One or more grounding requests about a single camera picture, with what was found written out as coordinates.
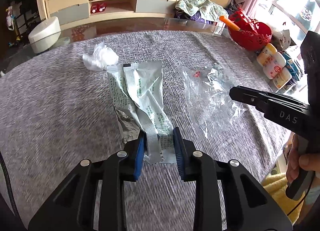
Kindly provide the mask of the person's right hand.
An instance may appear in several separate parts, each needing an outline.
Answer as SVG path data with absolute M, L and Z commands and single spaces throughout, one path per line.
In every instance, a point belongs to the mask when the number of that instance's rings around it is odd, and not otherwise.
M 299 140 L 298 135 L 294 134 L 292 139 L 292 147 L 289 152 L 289 161 L 287 165 L 286 178 L 292 183 L 299 175 L 299 170 L 314 171 L 319 177 L 319 154 L 298 154 Z

